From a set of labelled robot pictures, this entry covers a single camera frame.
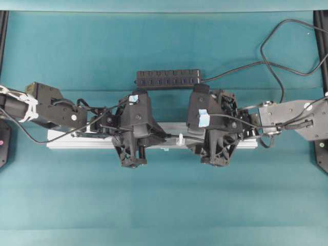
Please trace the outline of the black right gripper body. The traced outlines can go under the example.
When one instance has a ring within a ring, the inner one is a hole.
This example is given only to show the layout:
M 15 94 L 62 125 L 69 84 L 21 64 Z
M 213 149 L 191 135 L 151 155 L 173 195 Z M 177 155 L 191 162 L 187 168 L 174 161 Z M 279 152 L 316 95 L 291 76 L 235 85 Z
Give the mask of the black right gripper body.
M 257 135 L 248 110 L 237 107 L 234 94 L 223 90 L 210 91 L 210 126 L 204 130 L 204 141 L 195 148 L 203 164 L 225 167 L 237 145 Z

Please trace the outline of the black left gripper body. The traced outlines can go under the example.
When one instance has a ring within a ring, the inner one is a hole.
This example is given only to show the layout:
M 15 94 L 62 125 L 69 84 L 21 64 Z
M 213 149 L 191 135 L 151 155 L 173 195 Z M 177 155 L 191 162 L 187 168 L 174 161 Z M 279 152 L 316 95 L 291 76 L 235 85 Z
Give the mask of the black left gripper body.
M 95 114 L 91 118 L 93 124 L 90 126 L 91 132 L 101 133 L 112 137 L 112 144 L 123 167 L 136 168 L 147 164 L 143 138 L 135 138 L 132 130 L 124 130 L 119 126 L 120 116 L 128 96 L 122 98 L 118 105 L 111 108 L 95 108 L 91 111 Z

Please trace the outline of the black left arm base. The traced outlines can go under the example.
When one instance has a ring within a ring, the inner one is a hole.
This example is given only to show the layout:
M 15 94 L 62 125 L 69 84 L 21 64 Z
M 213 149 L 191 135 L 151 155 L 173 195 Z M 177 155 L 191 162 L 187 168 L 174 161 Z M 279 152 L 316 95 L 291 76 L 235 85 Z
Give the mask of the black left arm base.
M 0 145 L 0 167 L 4 167 L 7 163 L 9 155 L 9 146 L 11 139 L 11 127 L 1 119 L 1 145 Z

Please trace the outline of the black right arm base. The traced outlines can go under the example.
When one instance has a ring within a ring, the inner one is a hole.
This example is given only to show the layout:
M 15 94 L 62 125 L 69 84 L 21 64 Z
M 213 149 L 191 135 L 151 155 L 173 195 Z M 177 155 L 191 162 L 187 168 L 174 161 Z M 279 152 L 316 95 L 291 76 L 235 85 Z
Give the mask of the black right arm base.
M 327 175 L 327 139 L 314 140 L 313 145 L 313 164 L 325 175 Z

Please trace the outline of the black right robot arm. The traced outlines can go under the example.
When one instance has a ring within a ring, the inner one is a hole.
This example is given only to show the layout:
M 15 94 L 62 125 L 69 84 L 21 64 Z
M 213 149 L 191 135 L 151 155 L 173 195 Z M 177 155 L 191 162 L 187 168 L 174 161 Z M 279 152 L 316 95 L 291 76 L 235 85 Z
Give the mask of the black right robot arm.
M 307 141 L 327 138 L 327 97 L 317 100 L 293 100 L 284 103 L 266 101 L 255 107 L 240 108 L 233 93 L 194 88 L 189 100 L 186 123 L 189 132 L 203 135 L 192 149 L 201 163 L 225 167 L 237 145 L 256 139 L 265 148 L 262 137 L 270 142 L 282 131 L 296 131 Z

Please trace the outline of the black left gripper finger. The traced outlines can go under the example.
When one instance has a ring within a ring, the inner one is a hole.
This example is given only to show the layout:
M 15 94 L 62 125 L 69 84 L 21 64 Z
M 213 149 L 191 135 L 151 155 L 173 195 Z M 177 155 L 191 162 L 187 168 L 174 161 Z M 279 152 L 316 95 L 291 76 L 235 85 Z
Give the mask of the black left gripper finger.
M 145 148 L 156 146 L 166 142 L 166 139 L 170 137 L 171 135 L 165 131 L 151 130 L 149 136 L 143 138 L 143 146 Z

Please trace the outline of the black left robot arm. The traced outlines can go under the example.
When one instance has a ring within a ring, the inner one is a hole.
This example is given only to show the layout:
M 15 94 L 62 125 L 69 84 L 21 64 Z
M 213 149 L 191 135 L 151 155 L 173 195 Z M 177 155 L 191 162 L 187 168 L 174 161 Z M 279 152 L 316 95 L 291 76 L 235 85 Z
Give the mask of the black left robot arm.
M 13 121 L 21 130 L 32 122 L 48 130 L 62 132 L 51 143 L 68 135 L 85 138 L 111 138 L 120 164 L 137 168 L 147 164 L 146 148 L 170 137 L 152 114 L 151 99 L 145 90 L 135 90 L 112 107 L 92 107 L 82 98 L 76 103 L 60 90 L 41 83 L 25 91 L 1 86 L 1 118 Z

